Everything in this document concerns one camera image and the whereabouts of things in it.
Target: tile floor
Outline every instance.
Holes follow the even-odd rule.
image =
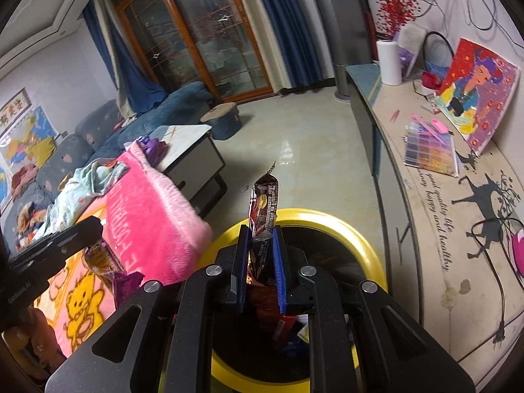
[[[371,244],[384,266],[373,179],[350,106],[334,87],[277,96],[238,107],[242,129],[216,141],[227,193],[206,217],[215,237],[247,218],[252,184],[276,161],[278,208],[321,210],[345,220]]]

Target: painting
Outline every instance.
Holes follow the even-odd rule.
[[[16,173],[32,162],[41,167],[54,152],[56,130],[41,106],[24,114],[7,135],[0,139],[0,153]]]
[[[26,89],[23,88],[0,109],[0,137],[30,106],[31,101],[27,96]]]
[[[436,104],[479,156],[508,108],[520,68],[471,41],[458,47]]]

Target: pink blanket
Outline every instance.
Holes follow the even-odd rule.
[[[137,143],[119,158],[129,172],[108,192],[104,238],[128,273],[164,285],[185,280],[211,243],[211,228]]]

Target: pink tool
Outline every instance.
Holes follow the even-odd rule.
[[[436,128],[436,130],[441,134],[444,135],[446,133],[449,133],[449,130],[446,128],[444,124],[442,124],[439,120],[436,118],[433,118],[431,120],[431,125]]]
[[[414,119],[415,121],[418,121],[420,125],[422,125],[433,137],[435,137],[439,142],[442,144],[445,144],[444,140],[442,140],[439,135],[433,130],[429,125],[427,125],[421,117],[415,114],[411,114],[411,119]]]

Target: blue sofa cushion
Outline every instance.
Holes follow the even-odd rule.
[[[148,135],[161,125],[191,124],[196,111],[213,98],[200,81],[190,83],[171,93],[157,108],[146,112],[125,128],[119,137],[119,146]]]
[[[93,148],[79,135],[67,136],[38,170],[36,182],[54,201],[59,194],[58,184],[66,174],[83,167],[93,153]]]
[[[97,158],[118,158],[124,149],[119,146],[120,131],[114,132],[109,139],[107,139],[100,148],[91,155],[87,164]]]
[[[3,229],[4,238],[7,241],[7,246],[10,250],[10,258],[17,254],[15,237],[18,213],[24,207],[24,205],[31,201],[33,201],[35,204],[40,204],[46,207],[52,204],[51,198],[37,183],[31,183],[22,196],[12,203],[12,208],[7,215]]]
[[[121,118],[116,101],[109,101],[87,115],[74,131],[96,151],[114,133],[115,125]]]

